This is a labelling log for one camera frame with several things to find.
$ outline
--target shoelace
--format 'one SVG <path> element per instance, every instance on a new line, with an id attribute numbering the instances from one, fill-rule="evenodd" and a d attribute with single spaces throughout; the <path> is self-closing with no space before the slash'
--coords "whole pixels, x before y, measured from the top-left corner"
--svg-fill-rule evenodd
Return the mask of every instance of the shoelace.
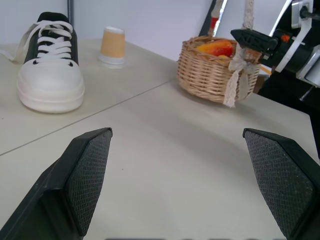
<path id="1" fill-rule="evenodd" d="M 51 45 L 43 44 L 38 47 L 38 51 L 42 51 L 42 52 L 39 52 L 37 54 L 37 59 L 33 62 L 33 64 L 50 62 L 50 61 L 65 62 L 67 64 L 70 64 L 70 59 L 71 59 L 70 47 L 72 45 L 70 41 L 65 41 L 64 37 L 67 37 L 69 39 L 72 38 L 71 34 L 73 32 L 73 27 L 70 23 L 65 21 L 43 20 L 35 23 L 23 35 L 14 57 L 9 52 L 4 50 L 0 50 L 0 54 L 6 56 L 6 58 L 12 62 L 22 63 L 23 54 L 28 50 L 30 40 L 38 30 L 39 30 L 39 33 L 38 33 L 39 38 L 37 43 L 40 44 L 42 42 L 49 42 L 52 44 Z M 53 38 L 48 36 L 42 36 L 42 32 L 45 30 L 51 31 L 52 33 L 60 35 L 61 37 Z"/>

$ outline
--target white wall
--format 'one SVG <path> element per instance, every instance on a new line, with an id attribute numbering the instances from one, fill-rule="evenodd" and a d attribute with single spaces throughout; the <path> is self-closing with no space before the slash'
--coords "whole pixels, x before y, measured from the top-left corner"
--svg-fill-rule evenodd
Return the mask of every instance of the white wall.
<path id="1" fill-rule="evenodd" d="M 182 42 L 199 35 L 212 0 L 76 0 L 79 38 L 101 38 L 104 27 L 125 30 L 126 40 L 177 60 Z"/>
<path id="2" fill-rule="evenodd" d="M 255 0 L 253 29 L 269 35 L 285 2 L 286 0 Z M 230 31 L 242 27 L 244 12 L 245 0 L 228 0 L 216 36 L 233 39 Z"/>
<path id="3" fill-rule="evenodd" d="M 125 29 L 126 40 L 177 60 L 182 42 L 199 34 L 212 0 L 75 0 L 79 39 L 101 38 L 105 26 Z M 255 0 L 254 29 L 268 34 L 285 0 Z M 217 36 L 240 28 L 245 0 L 228 0 Z M 0 44 L 18 43 L 45 11 L 67 14 L 67 0 L 0 0 Z"/>
<path id="4" fill-rule="evenodd" d="M 67 14 L 67 0 L 0 0 L 0 44 L 20 42 L 42 12 Z"/>

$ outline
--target table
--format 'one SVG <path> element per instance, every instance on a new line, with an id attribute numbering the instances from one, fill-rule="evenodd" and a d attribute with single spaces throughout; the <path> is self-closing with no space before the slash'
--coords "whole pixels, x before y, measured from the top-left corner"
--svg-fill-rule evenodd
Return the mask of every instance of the table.
<path id="1" fill-rule="evenodd" d="M 100 39 L 79 41 L 85 96 L 82 106 L 67 114 L 43 114 L 24 107 L 16 94 L 21 66 L 0 56 L 0 155 L 175 78 L 174 61 L 130 43 L 125 67 L 106 68 L 98 62 L 100 46 Z M 0 48 L 14 53 L 16 45 Z"/>
<path id="2" fill-rule="evenodd" d="M 190 96 L 168 75 L 158 87 L 1 155 L 0 227 L 74 137 L 112 127 L 104 184 L 84 239 L 284 239 L 242 131 L 292 138 L 317 159 L 309 117 L 255 94 L 230 109 Z"/>

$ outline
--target wicker basket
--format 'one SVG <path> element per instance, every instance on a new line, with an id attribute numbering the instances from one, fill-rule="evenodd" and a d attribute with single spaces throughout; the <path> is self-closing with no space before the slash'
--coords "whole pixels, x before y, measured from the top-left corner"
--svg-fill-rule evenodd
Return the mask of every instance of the wicker basket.
<path id="1" fill-rule="evenodd" d="M 227 83 L 233 74 L 229 71 L 228 66 L 234 53 L 231 58 L 221 58 L 201 52 L 196 47 L 221 39 L 224 38 L 199 36 L 184 41 L 177 70 L 177 78 L 183 89 L 192 95 L 217 103 L 224 102 Z M 233 40 L 230 40 L 230 42 L 236 49 L 237 42 Z M 260 54 L 252 50 L 247 50 L 245 53 L 245 60 L 255 64 L 254 73 L 248 75 L 249 91 L 247 96 L 253 92 L 258 78 L 260 71 L 259 57 Z M 239 83 L 236 100 L 239 100 L 238 93 Z"/>

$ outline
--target white sneaker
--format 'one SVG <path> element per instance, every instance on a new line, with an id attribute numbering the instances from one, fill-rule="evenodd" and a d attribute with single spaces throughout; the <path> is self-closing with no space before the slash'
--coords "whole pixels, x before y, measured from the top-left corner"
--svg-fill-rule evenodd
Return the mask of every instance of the white sneaker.
<path id="1" fill-rule="evenodd" d="M 21 59 L 17 92 L 21 102 L 44 113 L 65 113 L 83 102 L 85 85 L 78 63 L 77 35 L 61 13 L 44 12 L 23 35 L 15 57 Z"/>

